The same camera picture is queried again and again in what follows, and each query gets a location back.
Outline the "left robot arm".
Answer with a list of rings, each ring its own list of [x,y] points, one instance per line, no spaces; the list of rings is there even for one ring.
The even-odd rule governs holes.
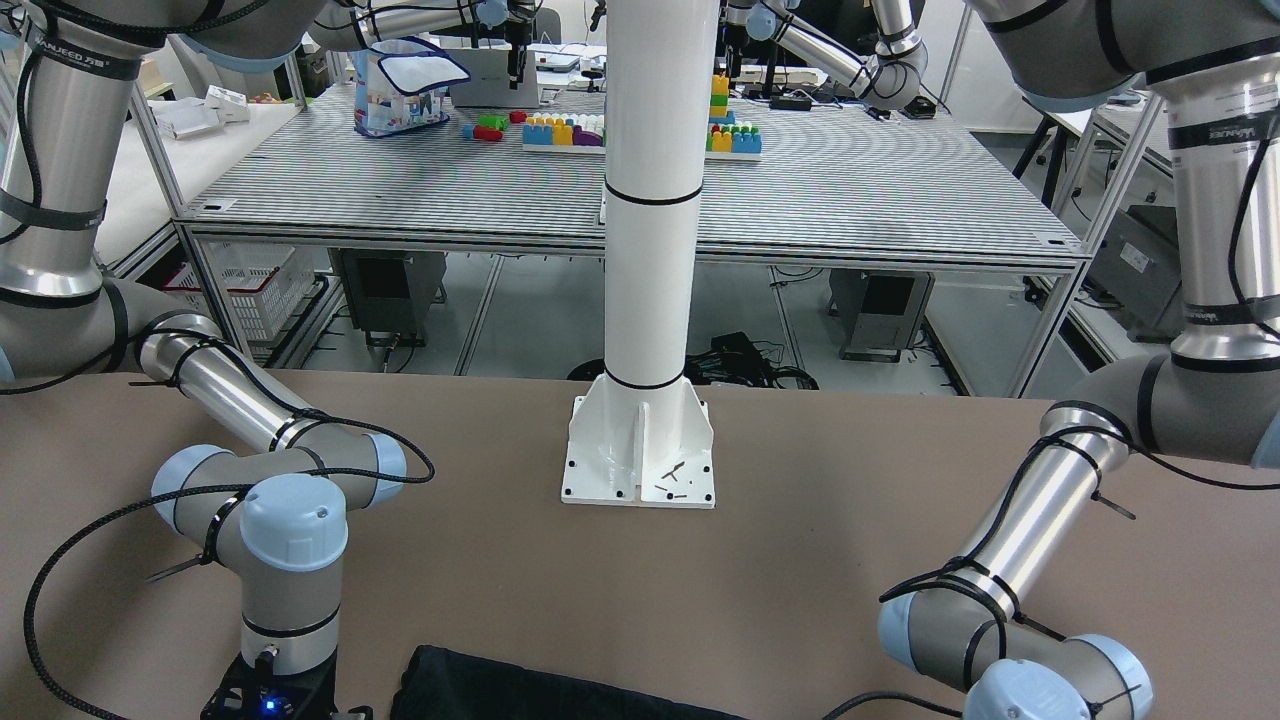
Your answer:
[[[1030,100],[1074,110],[1143,77],[1169,111],[1185,325],[1089,374],[956,557],[882,597],[879,641],[966,696],[964,719],[1142,719],[1135,655],[1021,611],[1102,475],[1132,454],[1277,466],[1277,4],[977,1]]]

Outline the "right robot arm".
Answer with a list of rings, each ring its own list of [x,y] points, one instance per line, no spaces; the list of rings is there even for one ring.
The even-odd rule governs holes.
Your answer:
[[[36,674],[64,703],[108,711],[50,674],[35,628],[55,565],[106,524],[155,509],[241,582],[241,646],[206,719],[332,719],[347,515],[410,479],[402,437],[307,405],[228,343],[210,318],[93,259],[108,183],[146,54],[179,36],[220,61],[274,67],[332,1],[18,1],[27,56],[3,169],[3,391],[138,368],[244,442],[170,457],[150,498],[90,523],[45,562],[23,614]]]

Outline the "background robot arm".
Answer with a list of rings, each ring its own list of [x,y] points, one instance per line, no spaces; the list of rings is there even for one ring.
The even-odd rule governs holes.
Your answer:
[[[727,1],[722,19],[755,41],[772,41],[882,110],[904,109],[920,94],[928,51],[908,1],[872,1],[878,40],[869,55],[845,47],[804,20],[797,1]]]

